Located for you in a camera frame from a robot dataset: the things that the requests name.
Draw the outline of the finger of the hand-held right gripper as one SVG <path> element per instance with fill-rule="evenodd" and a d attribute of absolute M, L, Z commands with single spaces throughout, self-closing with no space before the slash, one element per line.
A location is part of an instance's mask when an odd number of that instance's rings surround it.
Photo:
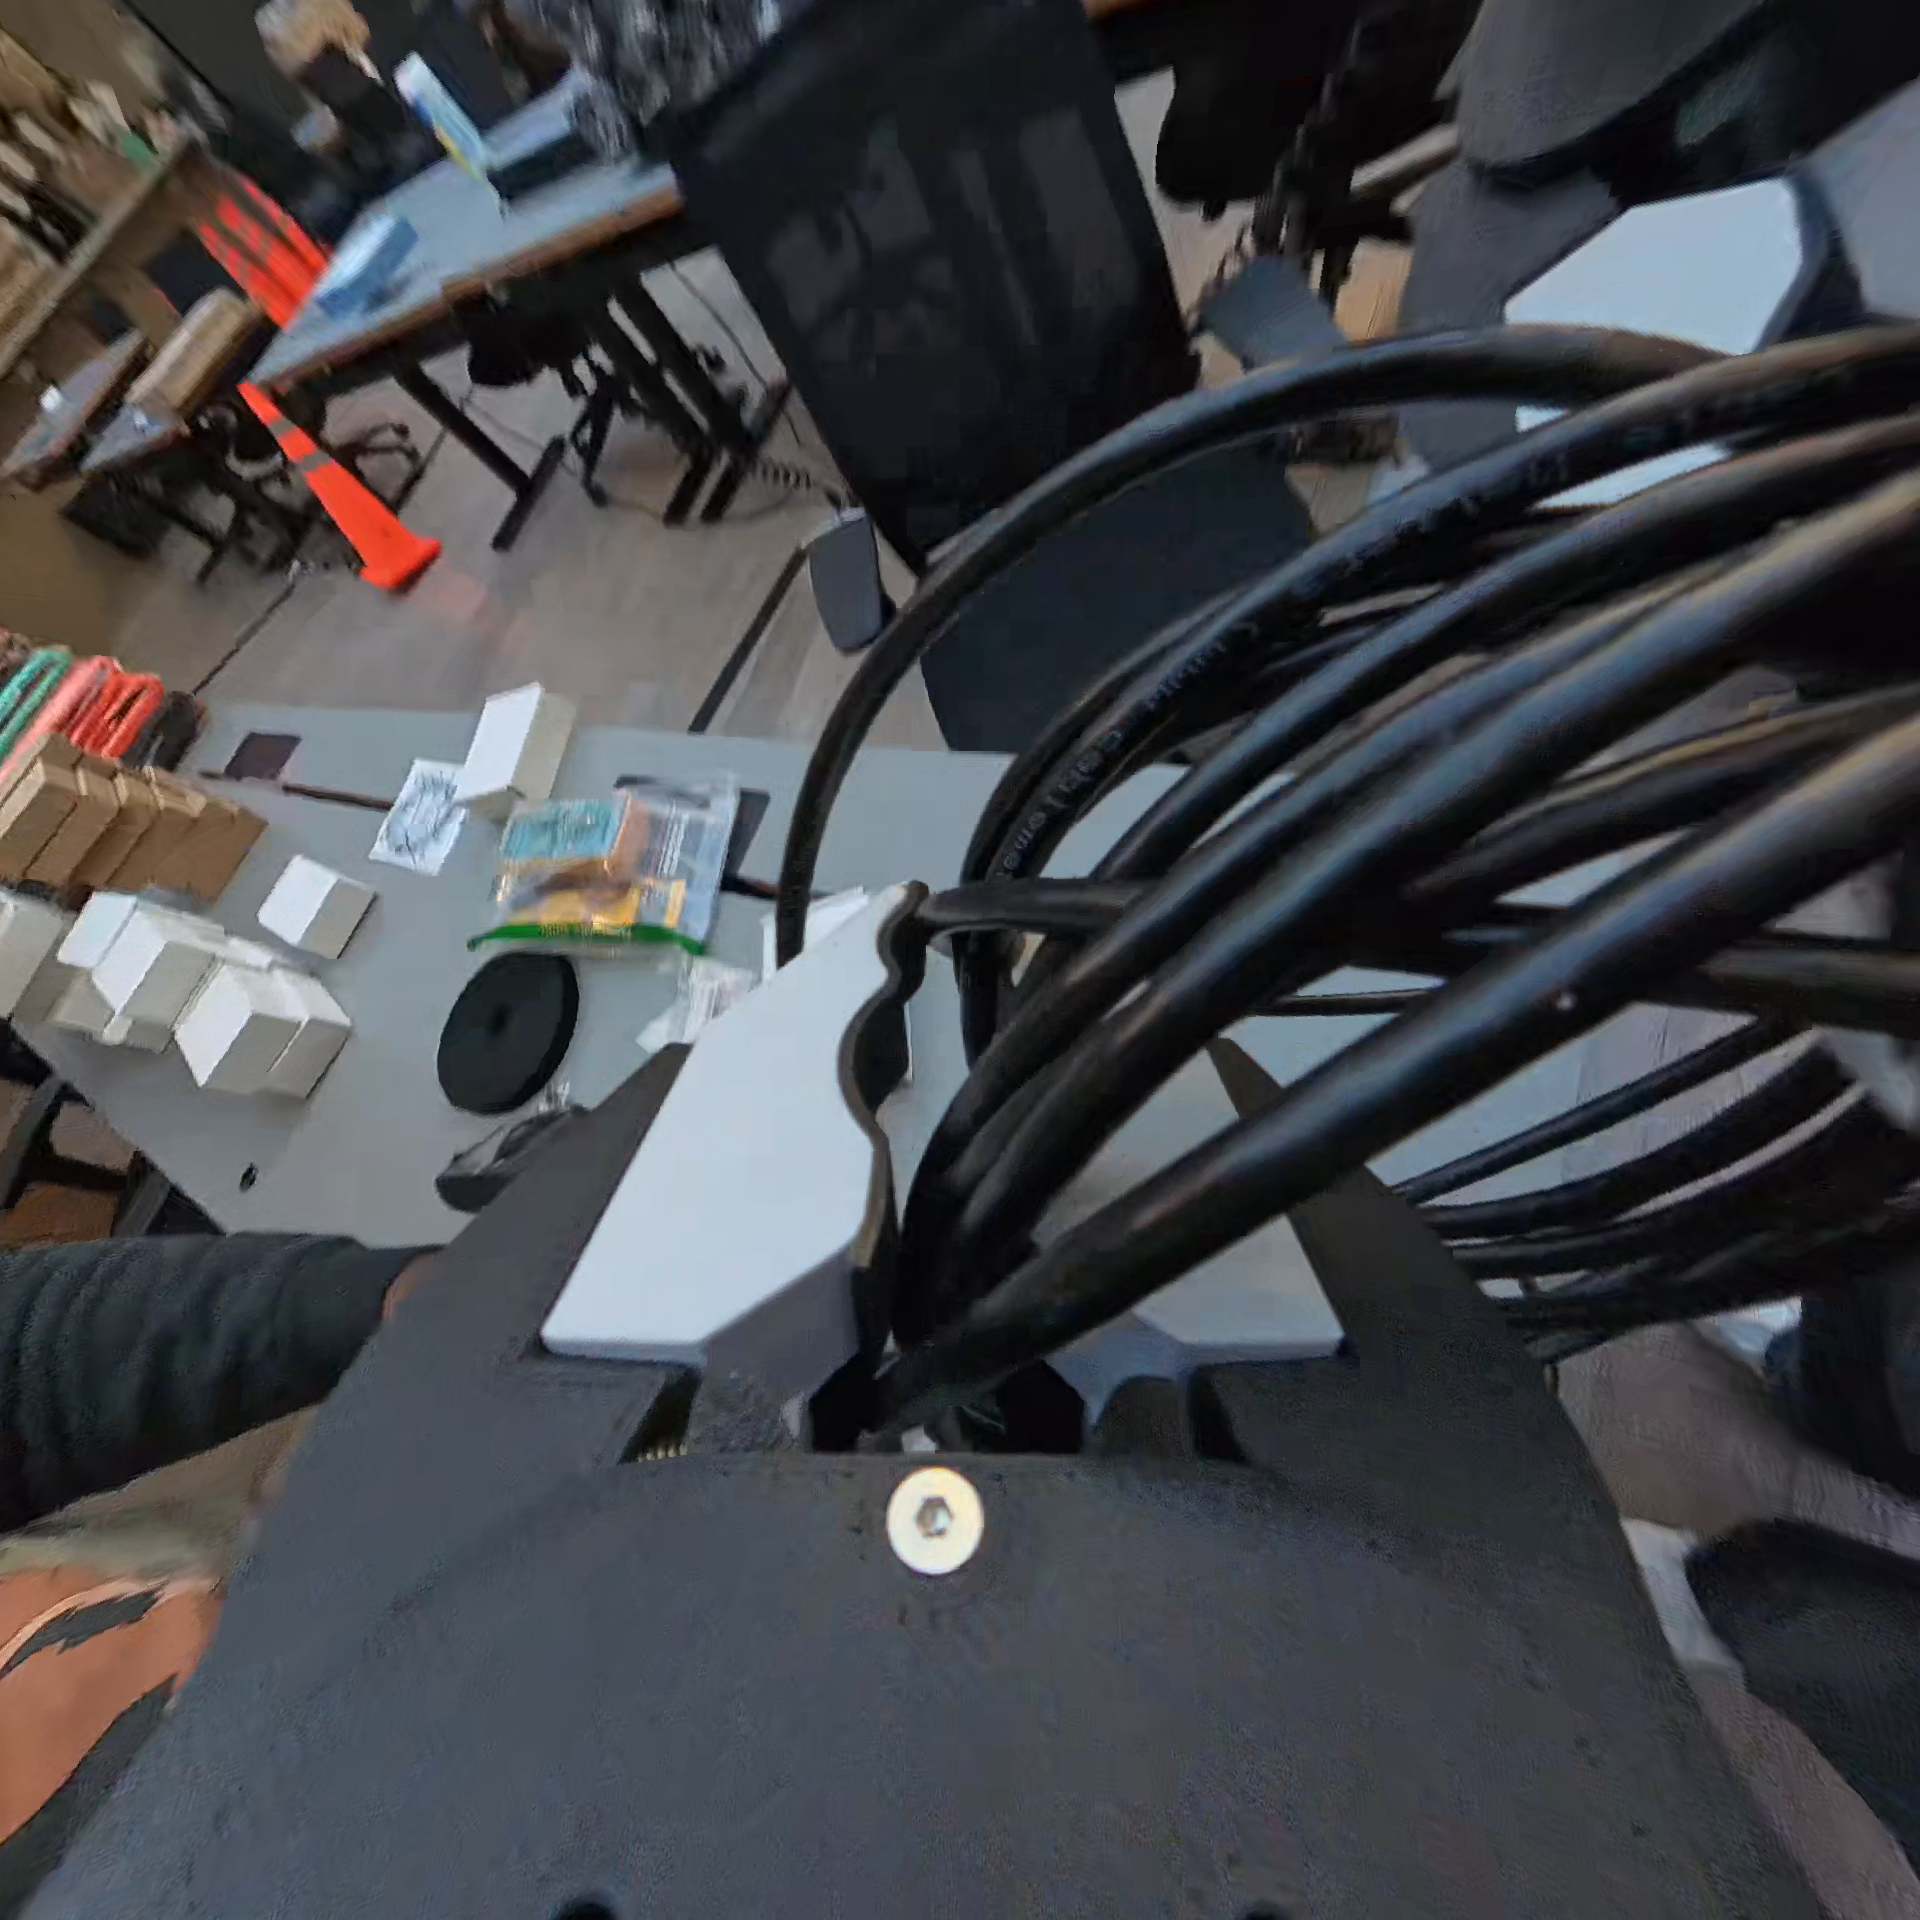
<path fill-rule="evenodd" d="M 1917 91 L 1777 176 L 1639 205 L 1519 288 L 1510 322 L 1716 352 L 1917 319 Z"/>
<path fill-rule="evenodd" d="M 1822 1004 L 1822 1040 L 1896 1126 L 1917 1122 L 1917 870 L 1858 870 L 1804 902 L 1794 931 L 1856 946 Z"/>

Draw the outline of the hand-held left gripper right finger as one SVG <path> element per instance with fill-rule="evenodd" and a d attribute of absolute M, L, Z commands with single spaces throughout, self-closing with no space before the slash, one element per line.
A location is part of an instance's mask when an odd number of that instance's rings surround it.
<path fill-rule="evenodd" d="M 1097 1418 L 1133 1381 L 1334 1356 L 1341 1325 L 1303 1243 L 1238 1243 L 1049 1356 Z"/>

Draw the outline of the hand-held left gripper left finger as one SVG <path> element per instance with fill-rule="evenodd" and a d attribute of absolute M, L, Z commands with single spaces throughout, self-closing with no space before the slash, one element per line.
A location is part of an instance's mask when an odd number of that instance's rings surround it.
<path fill-rule="evenodd" d="M 876 1345 L 926 882 L 876 891 L 688 1047 L 543 1321 L 553 1356 L 811 1399 Z"/>

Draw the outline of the long grey desk black legs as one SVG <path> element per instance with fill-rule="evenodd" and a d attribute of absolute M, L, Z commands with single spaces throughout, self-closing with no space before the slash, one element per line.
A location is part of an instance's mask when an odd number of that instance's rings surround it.
<path fill-rule="evenodd" d="M 588 400 L 588 412 L 611 426 L 631 402 L 681 451 L 685 473 L 664 518 L 716 524 L 729 515 L 781 423 L 788 385 L 774 380 L 746 402 L 654 292 L 654 271 L 712 250 L 673 168 L 597 162 L 502 202 L 483 178 L 441 162 L 369 205 L 352 239 L 384 212 L 415 227 L 415 250 L 393 288 L 356 318 L 329 318 L 316 294 L 306 297 L 254 366 L 261 392 L 326 400 L 394 382 L 508 492 L 492 538 L 495 551 L 508 551 L 563 471 L 567 441 L 553 437 L 530 465 L 520 461 L 431 366 L 469 339 L 476 318 L 559 319 L 581 332 L 613 375 L 611 397 Z"/>

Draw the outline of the small grey desk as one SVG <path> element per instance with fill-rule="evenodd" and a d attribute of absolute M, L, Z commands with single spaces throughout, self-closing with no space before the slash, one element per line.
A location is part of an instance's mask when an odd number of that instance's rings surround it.
<path fill-rule="evenodd" d="M 264 309 L 237 292 L 196 300 L 159 346 L 125 332 L 42 392 L 34 423 L 4 454 L 4 487 L 38 492 L 176 444 L 268 332 Z"/>

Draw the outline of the small clear bag white label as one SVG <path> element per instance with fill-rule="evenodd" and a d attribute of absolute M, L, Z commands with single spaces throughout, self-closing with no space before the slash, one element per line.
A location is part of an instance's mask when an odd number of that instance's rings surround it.
<path fill-rule="evenodd" d="M 712 955 L 685 955 L 675 997 L 642 1031 L 645 1055 L 696 1044 L 760 987 L 760 972 Z"/>

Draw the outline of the packaged yellow multimeter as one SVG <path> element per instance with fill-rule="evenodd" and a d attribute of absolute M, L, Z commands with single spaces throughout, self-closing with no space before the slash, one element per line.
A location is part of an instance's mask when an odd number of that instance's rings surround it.
<path fill-rule="evenodd" d="M 740 783 L 631 780 L 586 800 L 523 800 L 502 826 L 486 946 L 675 946 L 716 921 Z"/>

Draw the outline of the white cardboard mailer box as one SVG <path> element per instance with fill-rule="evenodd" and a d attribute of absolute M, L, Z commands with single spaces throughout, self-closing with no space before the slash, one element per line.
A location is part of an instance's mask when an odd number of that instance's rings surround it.
<path fill-rule="evenodd" d="M 578 707 L 543 684 L 523 684 L 486 699 L 455 803 L 471 817 L 502 823 L 516 806 L 544 803 L 578 721 Z"/>

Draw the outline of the stack of white boxes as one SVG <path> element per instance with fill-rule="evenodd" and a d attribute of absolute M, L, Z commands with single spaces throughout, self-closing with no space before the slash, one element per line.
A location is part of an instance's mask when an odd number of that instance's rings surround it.
<path fill-rule="evenodd" d="M 325 969 L 377 891 L 295 854 L 228 923 L 180 882 L 112 882 L 81 904 L 4 880 L 4 1017 L 125 1055 L 174 1055 L 201 1092 L 306 1099 L 352 1037 Z"/>

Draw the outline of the person's dark clothing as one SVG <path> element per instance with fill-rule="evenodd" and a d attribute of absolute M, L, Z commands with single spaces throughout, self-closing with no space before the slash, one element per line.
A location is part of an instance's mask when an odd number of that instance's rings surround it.
<path fill-rule="evenodd" d="M 1782 1509 L 1689 1556 L 1707 1628 L 1917 1866 L 1917 1277 L 1812 1294 L 1765 1356 Z"/>

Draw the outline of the stack of brown boxes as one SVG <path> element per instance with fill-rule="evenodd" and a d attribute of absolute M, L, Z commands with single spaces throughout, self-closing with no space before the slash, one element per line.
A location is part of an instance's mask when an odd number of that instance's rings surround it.
<path fill-rule="evenodd" d="M 213 904 L 268 823 L 170 772 L 133 769 L 52 731 L 4 765 L 4 885 Z"/>

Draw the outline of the orange traffic cone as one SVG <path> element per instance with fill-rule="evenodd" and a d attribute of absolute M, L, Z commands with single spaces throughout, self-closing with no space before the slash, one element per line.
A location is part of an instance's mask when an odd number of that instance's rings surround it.
<path fill-rule="evenodd" d="M 255 382 L 245 380 L 240 397 L 347 538 L 369 587 L 404 594 L 435 569 L 442 542 L 415 534 L 384 495 L 364 484 L 344 458 L 284 413 Z"/>
<path fill-rule="evenodd" d="M 278 329 L 295 322 L 329 268 L 329 250 L 254 178 L 220 162 L 204 186 L 194 231 L 210 261 Z"/>

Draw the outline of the stack of orange teal bags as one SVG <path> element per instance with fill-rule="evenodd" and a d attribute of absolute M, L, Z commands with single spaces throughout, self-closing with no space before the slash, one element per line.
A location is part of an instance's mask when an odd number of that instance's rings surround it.
<path fill-rule="evenodd" d="M 108 655 L 4 641 L 4 783 L 34 755 L 92 755 L 174 772 L 204 721 L 201 704 Z"/>

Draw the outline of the stack of dark rolled mats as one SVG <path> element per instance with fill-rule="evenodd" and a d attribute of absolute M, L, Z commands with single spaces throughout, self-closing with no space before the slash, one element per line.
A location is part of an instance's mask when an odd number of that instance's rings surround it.
<path fill-rule="evenodd" d="M 576 60 L 638 125 L 696 108 L 783 26 L 783 2 L 576 2 Z"/>

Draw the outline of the blue box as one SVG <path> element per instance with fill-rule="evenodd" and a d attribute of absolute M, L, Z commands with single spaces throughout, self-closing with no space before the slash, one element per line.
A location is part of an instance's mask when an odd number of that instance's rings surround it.
<path fill-rule="evenodd" d="M 350 227 L 312 287 L 326 318 L 360 318 L 377 309 L 420 244 L 411 220 L 393 210 L 369 210 Z"/>

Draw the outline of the wooden shelf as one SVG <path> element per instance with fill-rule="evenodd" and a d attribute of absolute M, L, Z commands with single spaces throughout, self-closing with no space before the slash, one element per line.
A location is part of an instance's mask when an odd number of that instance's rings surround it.
<path fill-rule="evenodd" d="M 72 77 L 4 16 L 4 380 L 58 380 L 123 335 L 159 349 L 180 326 L 154 261 L 189 239 L 204 151 L 157 108 L 81 2 L 81 50 L 106 74 Z"/>

